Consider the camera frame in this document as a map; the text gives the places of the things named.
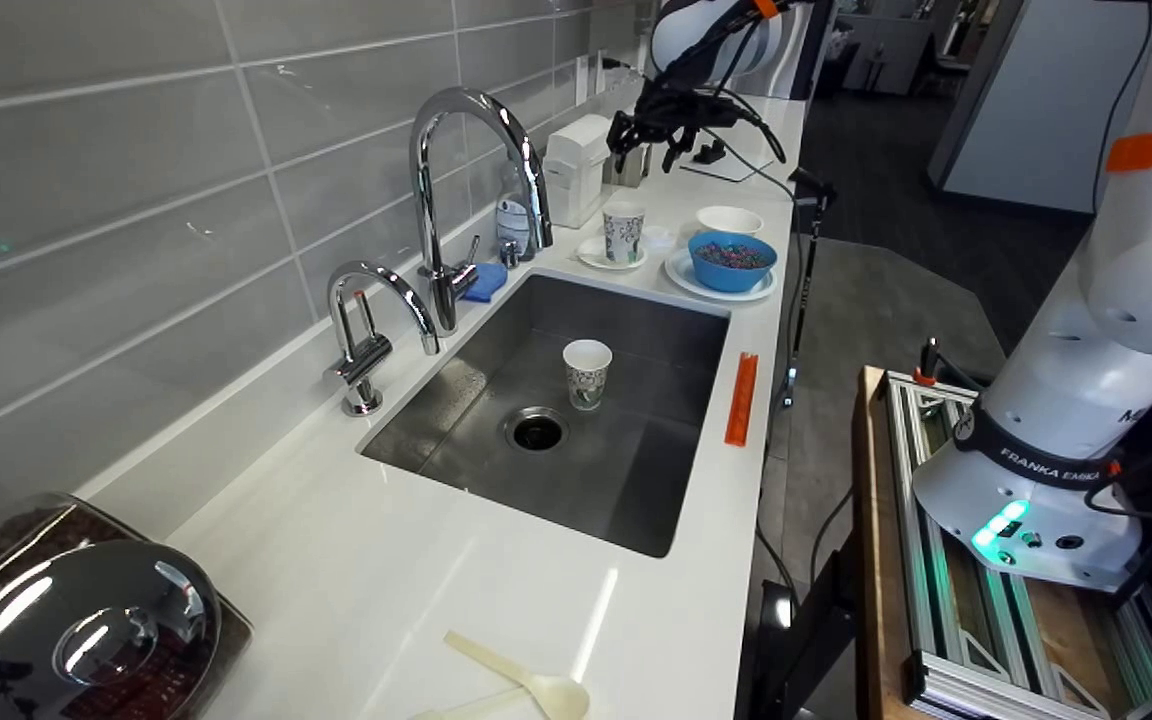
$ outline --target bottle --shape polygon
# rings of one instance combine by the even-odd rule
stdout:
[[[531,242],[531,215],[521,202],[506,202],[498,208],[498,253],[499,253],[499,266],[521,266],[521,255],[528,253],[528,242]]]

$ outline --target stainless steel sink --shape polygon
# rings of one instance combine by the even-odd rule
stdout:
[[[616,352],[597,413],[564,397],[576,335]],[[670,558],[725,335],[725,316],[531,278],[365,456]]]

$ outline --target sink drain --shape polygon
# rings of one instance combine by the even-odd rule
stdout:
[[[506,422],[506,437],[525,451],[549,451],[564,440],[564,423],[549,407],[521,407]]]

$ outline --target white spoon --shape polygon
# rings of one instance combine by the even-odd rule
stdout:
[[[518,662],[498,656],[493,647],[483,647],[483,645],[475,645],[475,639],[467,639],[462,631],[447,631],[445,639],[462,656],[483,666],[490,672],[498,672],[498,676],[506,676],[511,685],[521,685],[549,720],[584,720],[587,717],[587,691],[574,676],[528,672]]]

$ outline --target faucet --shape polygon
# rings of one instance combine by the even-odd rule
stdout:
[[[447,334],[455,330],[455,278],[462,273],[445,266],[441,229],[433,211],[429,148],[433,148],[433,131],[441,127],[441,121],[454,112],[483,121],[506,141],[511,166],[521,168],[521,181],[528,188],[528,220],[531,220],[531,242],[521,253],[521,260],[531,260],[540,250],[553,244],[540,148],[531,144],[528,127],[490,93],[445,88],[429,98],[411,124],[411,173],[415,173],[415,204],[422,204],[415,211],[422,211],[424,273],[436,298],[441,326]]]
[[[415,287],[408,280],[400,280],[384,266],[346,266],[346,267],[335,267],[335,278],[329,283],[329,309],[331,309],[335,344],[341,344],[335,377],[349,388],[349,397],[346,397],[349,413],[380,407],[380,388],[368,381],[368,374],[391,352],[391,344],[390,344],[390,335],[380,335],[373,303],[368,303],[368,278],[390,283],[408,303],[408,314],[411,314],[411,319],[422,330],[422,341],[424,341],[424,358],[441,352],[441,330],[433,326],[424,299],[415,298]],[[354,299],[359,303],[359,316],[368,326],[365,341],[357,341],[354,319],[349,319]]]

